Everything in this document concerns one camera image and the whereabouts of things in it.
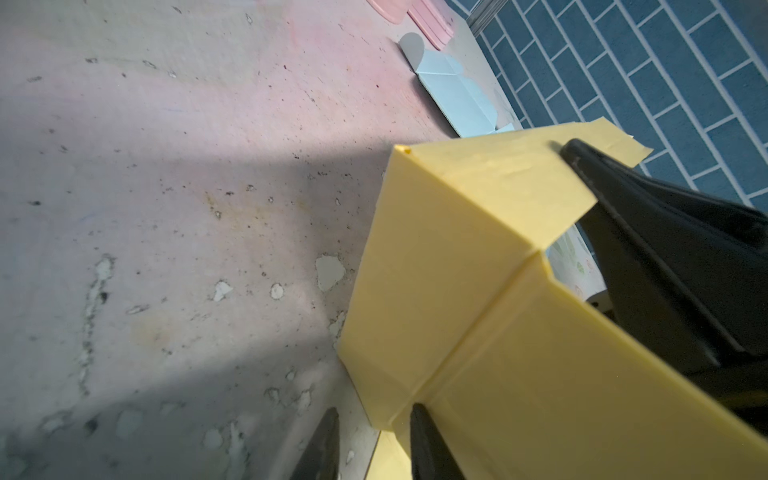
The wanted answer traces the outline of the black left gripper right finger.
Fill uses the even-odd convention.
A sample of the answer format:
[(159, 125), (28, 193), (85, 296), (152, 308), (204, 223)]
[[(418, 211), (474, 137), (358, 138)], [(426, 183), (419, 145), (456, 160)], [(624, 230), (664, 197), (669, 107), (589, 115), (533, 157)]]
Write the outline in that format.
[(437, 425), (420, 403), (410, 415), (411, 472), (413, 480), (464, 480)]

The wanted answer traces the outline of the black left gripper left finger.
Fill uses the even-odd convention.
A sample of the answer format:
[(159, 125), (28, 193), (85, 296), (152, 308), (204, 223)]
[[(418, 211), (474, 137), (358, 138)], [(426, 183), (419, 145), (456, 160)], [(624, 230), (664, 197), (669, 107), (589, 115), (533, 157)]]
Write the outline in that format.
[(328, 408), (302, 453), (290, 480), (337, 480), (340, 463), (340, 418)]

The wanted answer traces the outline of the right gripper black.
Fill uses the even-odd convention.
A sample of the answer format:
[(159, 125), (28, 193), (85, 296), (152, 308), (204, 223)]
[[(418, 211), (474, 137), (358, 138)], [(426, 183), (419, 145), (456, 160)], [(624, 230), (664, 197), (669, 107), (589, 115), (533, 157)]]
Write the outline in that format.
[(580, 223), (616, 323), (766, 435), (766, 214), (645, 177), (580, 139), (560, 155), (597, 199)]

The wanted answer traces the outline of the yellow paper box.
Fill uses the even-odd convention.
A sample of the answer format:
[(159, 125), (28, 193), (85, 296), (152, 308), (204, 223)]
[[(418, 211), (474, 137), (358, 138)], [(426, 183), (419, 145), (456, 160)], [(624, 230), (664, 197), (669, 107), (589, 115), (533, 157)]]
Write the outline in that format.
[(763, 479), (766, 439), (615, 321), (580, 223), (598, 119), (396, 146), (338, 344), (371, 424), (423, 404), (469, 479)]

